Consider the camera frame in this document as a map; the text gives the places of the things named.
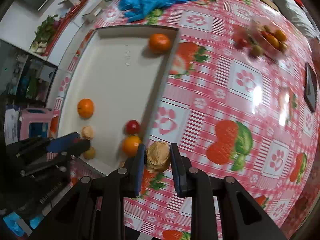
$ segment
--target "pink bowl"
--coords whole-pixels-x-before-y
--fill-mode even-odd
[[[273,47],[260,33],[259,26],[267,25],[271,32],[275,32],[276,30],[283,31],[287,36],[288,34],[280,28],[277,24],[275,24],[273,21],[271,21],[267,17],[257,16],[254,17],[251,21],[251,35],[252,37],[259,43],[260,47],[264,49],[264,53],[273,59],[274,61],[278,61],[281,59],[285,59],[289,53],[290,53],[290,47],[288,46],[288,49],[285,53],[282,53],[281,51],[277,50],[275,47]]]

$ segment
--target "pink container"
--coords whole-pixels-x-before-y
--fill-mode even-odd
[[[266,54],[268,57],[273,59],[274,61],[278,61],[281,59],[285,59],[289,53],[290,53],[290,47],[288,46],[288,49],[285,53],[282,53],[281,51],[274,48],[260,33],[259,26],[267,25],[271,32],[275,32],[276,30],[282,30],[286,36],[288,37],[288,34],[286,31],[284,31],[282,28],[280,28],[277,24],[275,24],[273,21],[271,21],[267,17],[257,16],[254,17],[251,21],[250,31],[252,37],[259,43],[259,46],[264,49],[264,54]]]
[[[45,108],[26,108],[21,111],[20,140],[40,135],[49,136],[53,112]]]

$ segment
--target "table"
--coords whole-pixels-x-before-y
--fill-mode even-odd
[[[127,24],[118,3],[110,4],[95,28]],[[292,49],[286,60],[276,64],[268,57],[253,59],[247,50],[235,49],[232,35],[236,25],[249,24],[255,15],[269,17],[287,31]],[[198,0],[130,24],[166,25],[181,32],[150,143],[177,142],[180,153],[189,157],[193,166],[218,178],[235,177],[280,227],[308,179],[318,139],[319,101],[318,110],[311,114],[303,98],[305,62],[313,67],[307,40],[259,0]],[[92,31],[73,58],[68,77]],[[287,87],[292,90],[289,100],[296,103],[290,118],[283,117],[278,103]],[[57,97],[55,115],[60,114],[64,93],[62,90]],[[225,126],[237,135],[233,147],[239,153],[233,155],[233,148],[219,151],[222,159],[233,155],[227,163],[207,152],[208,147],[217,152],[219,143],[226,143],[221,135]],[[305,169],[293,179],[296,162]],[[142,196],[125,200],[125,224],[160,239],[173,239],[169,230],[178,230],[177,239],[187,239],[191,200],[176,196],[171,170],[149,179],[156,183],[149,184]],[[218,237],[222,238],[217,208],[216,214]]]

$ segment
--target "white tray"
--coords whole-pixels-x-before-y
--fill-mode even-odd
[[[153,33],[167,35],[172,48],[163,55],[148,49]],[[58,137],[91,125],[91,145],[96,157],[84,160],[103,174],[119,167],[127,157],[121,150],[124,125],[130,119],[141,123],[140,137],[148,142],[152,120],[163,93],[179,30],[155,25],[122,25],[95,30],[87,43],[69,85],[59,121]],[[77,104],[90,98],[95,104],[91,118],[77,113]]]

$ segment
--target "pink checkered tablecloth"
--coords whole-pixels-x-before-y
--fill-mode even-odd
[[[109,5],[95,28],[127,24],[118,3],[114,0]],[[253,16],[266,16],[287,32],[291,52],[286,60],[275,63],[265,56],[253,59],[247,49],[235,49],[235,25],[246,26]],[[280,227],[303,190],[317,146],[319,112],[311,114],[303,97],[305,63],[313,67],[307,40],[280,13],[259,0],[187,2],[131,24],[176,27],[181,34],[150,143],[176,142],[193,166],[218,178],[235,177],[257,201],[262,201],[264,210]],[[68,82],[91,34],[68,68]],[[290,101],[293,95],[295,104],[290,118],[283,116],[278,103],[286,87],[291,88]],[[60,114],[65,96],[63,88],[60,92],[55,115]],[[208,148],[222,145],[222,126],[236,129],[236,141],[229,152],[219,151],[217,159]],[[239,134],[246,138],[244,144],[239,143]],[[221,162],[225,156],[227,162]],[[294,176],[296,163],[305,168]],[[146,183],[139,198],[125,200],[126,225],[160,239],[171,239],[172,232],[166,230],[183,231],[181,237],[187,235],[191,200],[176,196],[171,170],[149,179],[155,183]],[[222,238],[219,210],[216,213]]]

